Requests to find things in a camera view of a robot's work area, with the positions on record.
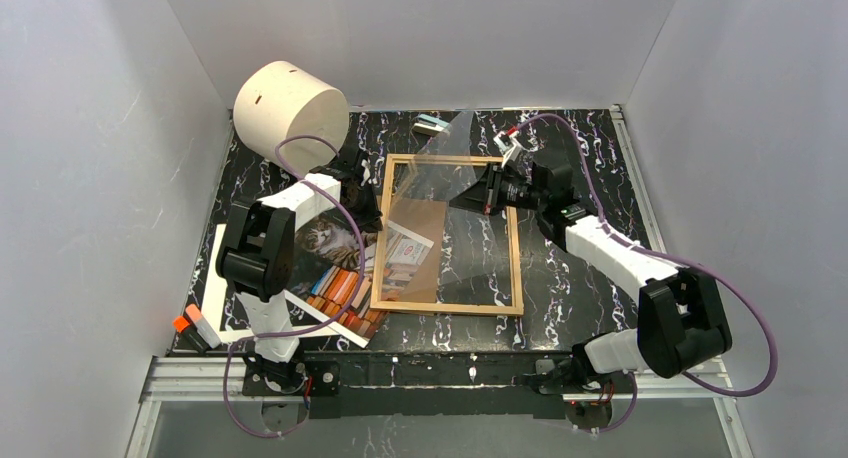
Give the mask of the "cat and books photo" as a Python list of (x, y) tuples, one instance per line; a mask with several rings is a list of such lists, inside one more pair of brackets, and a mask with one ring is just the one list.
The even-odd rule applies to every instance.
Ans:
[(360, 253), (354, 233), (337, 213), (327, 212), (310, 220), (295, 234), (296, 271), (290, 289), (313, 309), (330, 317), (350, 302), (338, 323), (364, 338), (368, 345), (388, 312), (371, 306), (378, 235), (364, 232), (362, 238), (364, 254)]

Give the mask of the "light wooden picture frame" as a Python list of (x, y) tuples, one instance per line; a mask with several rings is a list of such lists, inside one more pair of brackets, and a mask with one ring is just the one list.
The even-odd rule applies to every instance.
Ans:
[[(399, 153), (391, 153), (388, 155), (385, 163), (384, 170), (384, 178), (383, 178), (383, 191), (382, 191), (382, 202), (381, 206), (383, 209), (383, 213), (385, 216), (385, 209), (387, 207), (387, 203), (391, 199), (391, 187), (387, 184), (387, 170), (391, 167), (392, 162), (396, 158), (407, 158), (411, 153), (407, 154), (399, 154)], [(479, 157), (480, 161), (486, 161), (489, 164), (499, 164), (499, 159), (495, 157)], [(464, 306), (464, 305), (451, 305), (451, 306), (440, 306), (438, 304), (431, 304), (429, 306), (428, 312), (403, 312), (403, 311), (391, 311), (391, 312), (403, 312), (403, 313), (417, 313), (417, 314), (458, 314), (458, 315), (477, 315), (477, 316), (496, 316), (496, 315), (505, 315), (505, 316), (522, 316), (525, 311), (524, 305), (524, 293), (523, 293), (523, 280), (521, 277), (521, 267), (520, 267), (520, 241), (519, 241), (519, 233), (518, 233), (518, 217), (517, 210), (513, 207), (507, 207), (503, 211), (507, 212), (509, 217), (513, 219), (514, 226), (516, 230), (516, 237), (513, 238), (511, 244), (512, 250), (512, 266), (513, 266), (513, 280), (514, 280), (514, 293), (517, 300), (517, 305), (514, 308), (510, 307), (472, 307), (472, 306)]]

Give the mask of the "white mat board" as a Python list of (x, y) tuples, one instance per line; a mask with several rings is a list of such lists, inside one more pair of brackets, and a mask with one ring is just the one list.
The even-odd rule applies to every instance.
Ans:
[[(219, 339), (224, 344), (231, 344), (239, 339), (252, 336), (253, 332), (247, 322), (245, 322), (245, 326), (242, 328), (224, 329), (224, 318), (233, 317), (235, 315), (234, 311), (226, 312), (225, 305), (227, 303), (232, 305), (238, 304), (238, 300), (234, 297), (234, 293), (228, 290), (226, 280), (220, 277), (215, 271), (215, 259), (217, 258), (221, 247), (225, 228), (225, 224), (218, 224), (215, 228), (214, 243), (210, 256), (210, 269), (205, 283), (201, 313), (207, 321), (214, 326)], [(314, 338), (338, 335), (349, 339), (354, 344), (361, 346), (367, 345), (367, 341), (364, 338), (359, 337), (352, 331), (345, 328), (342, 324), (337, 322), (330, 323), (329, 315), (313, 309), (300, 297), (290, 293), (288, 290), (285, 290), (283, 295), (285, 296), (286, 302), (292, 305), (295, 311), (302, 312), (304, 315), (308, 315), (321, 323), (326, 323), (326, 325), (321, 329), (313, 330), (309, 333), (306, 333), (306, 330), (310, 328), (310, 325), (294, 326), (293, 330), (297, 332), (297, 337)]]

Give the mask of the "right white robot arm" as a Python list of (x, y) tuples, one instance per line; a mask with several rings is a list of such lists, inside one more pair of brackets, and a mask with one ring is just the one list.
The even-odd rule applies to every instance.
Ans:
[(637, 305), (633, 329), (593, 337), (573, 347), (569, 371), (588, 382), (616, 372), (649, 369), (677, 376), (728, 351), (732, 335), (714, 278), (652, 256), (606, 225), (579, 199), (567, 164), (534, 163), (529, 177), (491, 163), (451, 198), (453, 208), (492, 215), (531, 210), (543, 236), (600, 271)]

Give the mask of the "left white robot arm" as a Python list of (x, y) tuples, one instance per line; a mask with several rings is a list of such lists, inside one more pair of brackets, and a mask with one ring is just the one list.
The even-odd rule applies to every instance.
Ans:
[(247, 312), (255, 353), (272, 363), (292, 360), (301, 334), (291, 326), (286, 297), (294, 269), (296, 235), (335, 209), (353, 236), (355, 281), (364, 282), (365, 235), (381, 230), (368, 154), (354, 146), (313, 168), (282, 191), (236, 201), (228, 215), (215, 271)]

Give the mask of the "clear acrylic sheet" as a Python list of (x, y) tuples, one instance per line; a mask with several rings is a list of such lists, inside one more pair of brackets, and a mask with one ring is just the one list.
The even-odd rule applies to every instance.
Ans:
[(474, 148), (474, 115), (462, 112), (449, 134), (431, 137), (407, 158), (396, 158), (386, 182), (393, 197), (446, 204), (437, 301), (440, 306), (510, 307), (514, 293), (511, 244), (517, 233), (505, 211), (487, 215), (449, 206), (478, 181), (487, 162)]

